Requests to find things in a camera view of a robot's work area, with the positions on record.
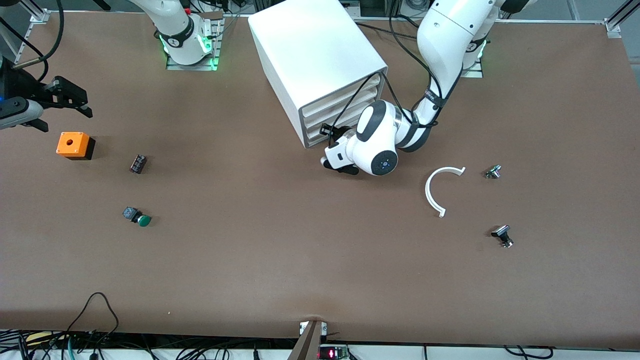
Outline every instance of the green led light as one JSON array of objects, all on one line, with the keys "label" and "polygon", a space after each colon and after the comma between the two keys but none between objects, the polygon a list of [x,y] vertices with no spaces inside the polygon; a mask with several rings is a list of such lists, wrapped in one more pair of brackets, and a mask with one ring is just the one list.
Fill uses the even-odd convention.
[{"label": "green led light", "polygon": [[211,40],[205,37],[197,36],[198,42],[200,42],[200,46],[202,47],[202,51],[208,53],[211,51]]},{"label": "green led light", "polygon": [[160,42],[162,43],[163,50],[168,54],[169,50],[166,49],[166,42],[164,42],[162,37],[160,37]]},{"label": "green led light", "polygon": [[478,53],[478,58],[482,58],[482,52],[484,51],[484,47],[486,46],[486,40],[480,45],[480,52]]}]

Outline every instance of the green push button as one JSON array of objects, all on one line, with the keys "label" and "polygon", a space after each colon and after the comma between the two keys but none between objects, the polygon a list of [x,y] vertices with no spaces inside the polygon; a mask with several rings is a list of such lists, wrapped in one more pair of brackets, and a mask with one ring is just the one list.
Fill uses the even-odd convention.
[{"label": "green push button", "polygon": [[142,215],[141,217],[138,218],[138,225],[142,227],[149,225],[150,222],[151,222],[151,217],[148,215]]}]

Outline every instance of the electronic component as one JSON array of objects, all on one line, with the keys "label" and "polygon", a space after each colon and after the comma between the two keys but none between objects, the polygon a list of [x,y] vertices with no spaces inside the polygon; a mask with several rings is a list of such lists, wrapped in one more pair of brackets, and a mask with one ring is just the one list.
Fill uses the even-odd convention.
[{"label": "electronic component", "polygon": [[500,238],[500,240],[502,240],[502,247],[512,247],[513,240],[509,237],[509,234],[507,234],[507,231],[509,231],[510,229],[510,226],[502,225],[495,231],[492,231],[491,236],[493,236],[494,238]]},{"label": "electronic component", "polygon": [[65,131],[60,134],[56,154],[69,160],[91,160],[94,147],[95,140],[89,135],[82,132]]},{"label": "electronic component", "polygon": [[136,156],[136,159],[133,161],[133,164],[131,164],[131,167],[129,167],[129,171],[135,172],[136,174],[142,174],[142,168],[145,167],[146,163],[147,157],[138,154],[138,156]]},{"label": "electronic component", "polygon": [[318,348],[318,360],[341,360],[349,358],[347,346],[320,345]]},{"label": "electronic component", "polygon": [[486,177],[487,179],[499,179],[501,169],[502,166],[495,165],[484,173],[484,177]]},{"label": "electronic component", "polygon": [[130,206],[124,209],[124,211],[122,212],[122,216],[124,216],[125,219],[131,222],[137,223],[141,227],[145,227],[149,225],[149,222],[151,222],[150,216],[144,215],[142,211]]}]

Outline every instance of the black base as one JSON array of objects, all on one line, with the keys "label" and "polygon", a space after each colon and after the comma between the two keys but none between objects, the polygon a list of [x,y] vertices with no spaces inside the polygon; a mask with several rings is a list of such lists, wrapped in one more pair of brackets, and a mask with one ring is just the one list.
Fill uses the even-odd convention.
[{"label": "black base", "polygon": [[67,158],[69,160],[91,160],[93,157],[93,149],[95,148],[95,140],[89,137],[89,144],[86,146],[86,153],[83,158]]}]

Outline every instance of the black clamp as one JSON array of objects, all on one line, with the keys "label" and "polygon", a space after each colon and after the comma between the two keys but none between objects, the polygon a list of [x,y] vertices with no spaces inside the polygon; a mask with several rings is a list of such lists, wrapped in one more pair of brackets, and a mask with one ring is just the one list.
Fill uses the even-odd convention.
[{"label": "black clamp", "polygon": [[360,173],[360,169],[355,165],[344,165],[343,167],[332,168],[328,159],[324,159],[322,165],[329,170],[335,170],[341,174],[358,175],[358,173]]},{"label": "black clamp", "polygon": [[436,93],[431,91],[431,89],[427,89],[424,92],[424,97],[426,97],[427,100],[431,101],[435,106],[439,108],[444,108],[444,106],[447,104],[447,99],[443,99],[437,96]]},{"label": "black clamp", "polygon": [[327,123],[323,123],[320,127],[320,135],[331,136],[331,139],[336,141],[349,130],[351,130],[350,126],[333,127]]}]

